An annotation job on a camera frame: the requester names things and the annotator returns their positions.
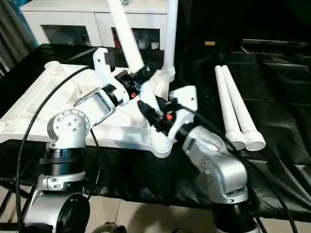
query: curtain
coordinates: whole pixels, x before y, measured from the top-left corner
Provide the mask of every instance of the curtain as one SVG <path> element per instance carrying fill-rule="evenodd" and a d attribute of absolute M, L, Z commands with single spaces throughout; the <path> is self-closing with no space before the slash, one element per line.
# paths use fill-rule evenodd
<path fill-rule="evenodd" d="M 35 48 L 35 40 L 19 11 L 22 0 L 0 0 L 0 75 Z"/>

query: white tube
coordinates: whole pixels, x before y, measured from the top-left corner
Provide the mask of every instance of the white tube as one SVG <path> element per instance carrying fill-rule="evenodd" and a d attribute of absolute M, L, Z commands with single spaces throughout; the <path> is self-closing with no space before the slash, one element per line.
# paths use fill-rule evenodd
<path fill-rule="evenodd" d="M 128 67 L 136 73 L 144 67 L 133 31 L 120 0 L 107 0 Z"/>
<path fill-rule="evenodd" d="M 161 114 L 159 105 L 156 101 L 156 97 L 153 94 L 150 81 L 147 81 L 142 85 L 139 97 L 142 101 L 153 107 L 158 114 Z M 169 156 L 173 146 L 171 140 L 162 132 L 157 132 L 154 126 L 150 126 L 149 123 L 147 130 L 154 149 L 154 155 L 158 158 L 166 158 L 167 156 Z"/>
<path fill-rule="evenodd" d="M 164 64 L 162 73 L 167 76 L 171 82 L 175 78 L 174 55 L 177 27 L 178 0 L 168 1 L 168 12 L 166 20 L 166 39 L 164 51 Z"/>
<path fill-rule="evenodd" d="M 235 116 L 229 92 L 225 84 L 225 78 L 222 68 L 220 66 L 216 66 L 215 73 L 225 124 L 225 136 L 237 150 L 242 150 L 245 148 L 245 137 L 244 134 L 242 134 L 242 132 L 240 131 L 240 127 Z"/>
<path fill-rule="evenodd" d="M 263 149 L 266 146 L 266 142 L 261 133 L 257 131 L 228 67 L 223 66 L 222 70 L 234 111 L 237 115 L 241 130 L 245 136 L 246 149 L 250 151 Z"/>

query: black tablecloth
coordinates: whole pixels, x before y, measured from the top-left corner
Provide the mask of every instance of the black tablecloth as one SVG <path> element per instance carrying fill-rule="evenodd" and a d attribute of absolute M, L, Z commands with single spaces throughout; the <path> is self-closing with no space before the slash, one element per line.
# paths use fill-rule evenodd
<path fill-rule="evenodd" d="M 45 63 L 60 62 L 87 50 L 86 47 L 42 45 L 0 80 L 0 117 L 14 104 L 43 71 Z M 116 65 L 126 65 L 117 49 Z M 162 67 L 163 52 L 144 51 L 145 62 Z M 224 130 L 214 66 L 227 64 L 243 96 L 258 130 L 267 146 L 243 155 L 256 164 L 274 184 L 286 201 L 294 219 L 311 219 L 311 75 L 309 60 L 251 54 L 209 54 L 204 59 L 177 58 L 179 72 L 170 88 L 185 85 L 197 87 L 199 112 Z M 91 55 L 72 64 L 91 65 Z M 0 181 L 13 181 L 20 141 L 0 144 Z M 22 157 L 23 184 L 35 184 L 41 173 L 38 159 L 45 144 L 27 142 Z M 95 147 L 88 147 L 85 171 L 90 178 L 97 175 L 98 157 Z M 174 146 L 166 159 L 150 152 L 113 149 L 102 150 L 99 181 L 95 195 L 130 201 L 174 204 L 209 208 L 208 197 L 195 185 L 197 169 L 180 148 Z M 247 166 L 249 194 L 253 211 L 260 216 L 286 218 L 280 203 L 264 180 Z"/>

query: black cable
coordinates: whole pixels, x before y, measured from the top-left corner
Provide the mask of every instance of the black cable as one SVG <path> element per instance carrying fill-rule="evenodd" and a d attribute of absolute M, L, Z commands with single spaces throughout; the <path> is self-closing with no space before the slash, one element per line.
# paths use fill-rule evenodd
<path fill-rule="evenodd" d="M 97 141 L 97 138 L 93 132 L 93 129 L 90 130 L 91 132 L 91 135 L 93 137 L 93 140 L 95 142 L 95 145 L 96 145 L 96 148 L 97 148 L 97 153 L 98 153 L 98 173 L 97 173 L 97 178 L 96 178 L 96 182 L 94 182 L 93 184 L 91 184 L 91 187 L 90 187 L 90 190 L 89 190 L 89 194 L 88 194 L 88 197 L 87 199 L 90 200 L 92 195 L 93 195 L 93 191 L 94 191 L 94 186 L 95 184 L 97 183 L 97 180 L 98 180 L 98 176 L 99 176 L 99 173 L 100 173 L 100 170 L 101 170 L 101 164 L 102 164 L 102 156 L 101 156 L 101 148 L 99 146 L 99 143 Z"/>
<path fill-rule="evenodd" d="M 258 216 L 256 216 L 255 219 L 256 219 L 256 222 L 258 223 L 262 233 L 268 233 L 267 230 L 265 229 L 261 219 Z"/>
<path fill-rule="evenodd" d="M 212 123 L 210 123 L 204 116 L 202 116 L 200 113 L 197 113 L 195 111 L 193 111 L 190 108 L 187 108 L 185 106 L 182 106 L 181 104 L 179 105 L 181 108 L 195 114 L 198 118 L 200 118 L 201 121 L 203 121 L 205 124 L 207 124 L 210 127 L 210 130 L 215 133 L 216 135 L 218 135 L 227 145 L 230 146 L 230 149 L 232 150 L 232 154 L 234 156 L 236 156 L 241 162 L 244 162 L 246 164 L 248 164 L 249 166 L 251 166 L 260 176 L 261 178 L 268 184 L 268 186 L 270 187 L 270 189 L 273 191 L 273 193 L 275 194 L 276 198 L 278 199 L 278 201 L 280 202 L 281 206 L 283 207 L 283 210 L 285 211 L 288 220 L 291 224 L 293 233 L 298 233 L 298 229 L 296 227 L 295 221 L 293 219 L 293 216 L 291 214 L 291 212 L 289 211 L 286 203 L 284 202 L 283 198 L 280 196 L 280 194 L 278 193 L 278 191 L 276 190 L 276 188 L 273 186 L 273 184 L 269 181 L 268 177 L 263 173 L 263 171 L 261 171 L 256 165 L 254 165 L 252 162 L 250 162 L 249 160 L 245 159 L 244 157 L 242 157 L 239 152 L 237 150 L 235 150 L 234 146 L 232 145 L 232 143 L 224 136 L 224 134 L 222 132 L 220 132 Z"/>
<path fill-rule="evenodd" d="M 67 78 L 65 78 L 51 93 L 49 93 L 49 95 L 43 100 L 43 102 L 41 103 L 41 105 L 38 107 L 38 109 L 36 110 L 36 112 L 34 113 L 33 118 L 31 119 L 27 130 L 25 132 L 25 135 L 23 137 L 23 140 L 21 142 L 20 148 L 19 148 L 19 152 L 18 152 L 18 157 L 17 157 L 17 167 L 16 167 L 16 210 L 17 210 L 17 223 L 18 223 L 18 231 L 22 232 L 23 228 L 24 228 L 24 223 L 23 223 L 23 218 L 22 218 L 22 214 L 21 214 L 21 206 L 20 206 L 20 193 L 19 193 L 19 189 L 20 189 L 20 161 L 21 161 L 21 154 L 23 152 L 24 149 L 24 145 L 26 142 L 26 139 L 29 135 L 29 132 L 37 118 L 37 116 L 39 115 L 40 111 L 42 110 L 42 108 L 44 107 L 44 105 L 49 101 L 49 99 L 52 97 L 52 95 L 62 86 L 64 85 L 68 80 L 70 80 L 71 78 L 73 78 L 75 75 L 77 75 L 78 73 L 89 69 L 90 67 L 84 67 L 82 69 L 79 69 L 78 71 L 72 73 L 71 75 L 69 75 Z"/>

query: silver robotic arm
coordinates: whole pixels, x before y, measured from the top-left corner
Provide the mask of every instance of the silver robotic arm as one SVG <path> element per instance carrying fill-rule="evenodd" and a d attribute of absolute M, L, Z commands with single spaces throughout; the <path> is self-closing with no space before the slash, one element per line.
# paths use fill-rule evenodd
<path fill-rule="evenodd" d="M 196 88 L 186 86 L 170 93 L 170 101 L 158 98 L 159 116 L 148 104 L 138 107 L 151 125 L 182 147 L 200 171 L 196 185 L 211 200 L 217 233 L 259 233 L 248 209 L 247 172 L 233 157 L 225 142 L 202 126 L 195 125 Z"/>
<path fill-rule="evenodd" d="M 141 85 L 155 73 L 144 66 L 136 73 L 126 70 L 114 77 L 105 62 L 106 49 L 93 55 L 95 72 L 103 83 L 77 100 L 70 109 L 53 116 L 47 131 L 51 142 L 40 160 L 44 173 L 25 217 L 26 229 L 50 226 L 51 232 L 84 232 L 89 217 L 88 200 L 81 194 L 86 174 L 83 155 L 90 129 L 125 106 L 139 94 Z"/>

